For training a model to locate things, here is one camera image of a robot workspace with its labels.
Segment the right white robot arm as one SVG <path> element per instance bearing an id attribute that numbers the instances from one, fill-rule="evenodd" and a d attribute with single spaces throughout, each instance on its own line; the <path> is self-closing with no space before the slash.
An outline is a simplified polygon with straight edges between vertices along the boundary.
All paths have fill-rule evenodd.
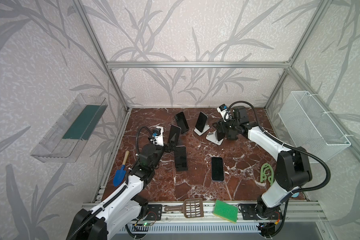
<path id="1" fill-rule="evenodd" d="M 237 140 L 239 135 L 263 148 L 276 160 L 274 182 L 270 188 L 258 197 L 255 212 L 261 219 L 270 217 L 280 205 L 296 193 L 310 192 L 322 189 L 331 179 L 329 166 L 319 157 L 308 153 L 303 147 L 293 147 L 279 140 L 259 123 L 258 116 L 255 121 L 249 121 L 246 106 L 254 108 L 246 101 L 236 101 L 229 106 L 225 104 L 217 107 L 221 120 L 216 123 L 218 139 Z M 324 180 L 313 187 L 305 184 L 313 179 L 310 159 L 317 161 L 325 170 Z"/>

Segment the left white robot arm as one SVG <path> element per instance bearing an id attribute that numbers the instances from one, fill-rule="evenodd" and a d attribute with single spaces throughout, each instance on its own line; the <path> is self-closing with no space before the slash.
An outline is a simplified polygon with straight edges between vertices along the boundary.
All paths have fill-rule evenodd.
<path id="1" fill-rule="evenodd" d="M 181 128 L 171 126 L 167 143 L 164 143 L 163 133 L 160 126 L 150 131 L 150 142 L 136 149 L 137 159 L 126 173 L 125 181 L 104 201 L 89 211 L 81 209 L 75 215 L 68 240 L 110 240 L 130 221 L 148 214 L 148 201 L 139 193 L 155 176 L 163 154 L 175 150 Z"/>

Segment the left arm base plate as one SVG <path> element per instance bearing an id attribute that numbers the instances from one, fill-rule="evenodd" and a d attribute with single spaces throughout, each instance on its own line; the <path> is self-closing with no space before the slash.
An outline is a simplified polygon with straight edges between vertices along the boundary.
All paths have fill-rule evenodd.
<path id="1" fill-rule="evenodd" d="M 160 221 L 163 213 L 163 205 L 148 204 L 142 207 L 140 219 L 144 221 Z"/>

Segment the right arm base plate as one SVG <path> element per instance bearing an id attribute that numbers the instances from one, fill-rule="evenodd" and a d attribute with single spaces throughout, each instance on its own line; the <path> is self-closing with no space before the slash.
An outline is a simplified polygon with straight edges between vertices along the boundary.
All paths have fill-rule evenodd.
<path id="1" fill-rule="evenodd" d="M 283 216 L 280 207 L 263 209 L 258 204 L 239 204 L 238 209 L 243 220 L 277 221 Z"/>

